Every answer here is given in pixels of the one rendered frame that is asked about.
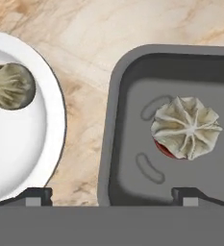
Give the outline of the grey tupperware container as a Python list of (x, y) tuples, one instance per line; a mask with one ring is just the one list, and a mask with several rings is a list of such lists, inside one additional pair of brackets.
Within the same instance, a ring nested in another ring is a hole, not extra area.
[[(176, 96), (193, 96), (219, 115), (214, 150), (174, 160), (150, 134), (154, 113)], [(150, 44), (125, 54), (110, 82), (98, 179), (102, 206), (169, 205), (174, 187), (196, 187), (224, 201), (224, 47)]]

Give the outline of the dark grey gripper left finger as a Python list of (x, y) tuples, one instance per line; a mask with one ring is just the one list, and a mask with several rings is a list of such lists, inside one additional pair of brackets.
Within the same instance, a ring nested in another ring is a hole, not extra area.
[(14, 198), (1, 201), (0, 207), (52, 207), (52, 195), (51, 187), (29, 187)]

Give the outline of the white round plate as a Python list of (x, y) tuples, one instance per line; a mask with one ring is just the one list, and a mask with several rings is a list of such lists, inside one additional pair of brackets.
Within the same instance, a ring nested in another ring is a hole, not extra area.
[(0, 33), (0, 64), (7, 62), (21, 63), (32, 72), (37, 93), (22, 110), (0, 109), (0, 201), (47, 184), (66, 134), (62, 90), (41, 54), (19, 38)]

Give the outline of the beige pleated dumpling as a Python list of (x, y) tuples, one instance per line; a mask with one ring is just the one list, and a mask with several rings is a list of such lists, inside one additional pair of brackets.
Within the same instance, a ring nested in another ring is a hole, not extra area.
[(219, 115), (196, 97), (176, 97), (156, 110), (152, 137), (175, 158), (195, 160), (211, 152), (222, 127)]
[(32, 103), (36, 81), (30, 70), (19, 63), (0, 64), (0, 108), (21, 110)]

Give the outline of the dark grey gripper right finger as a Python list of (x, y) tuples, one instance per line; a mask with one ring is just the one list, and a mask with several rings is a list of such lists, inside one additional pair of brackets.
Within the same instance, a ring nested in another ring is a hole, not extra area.
[(172, 204), (179, 207), (213, 207), (223, 206), (224, 201), (212, 198), (196, 187), (173, 187)]

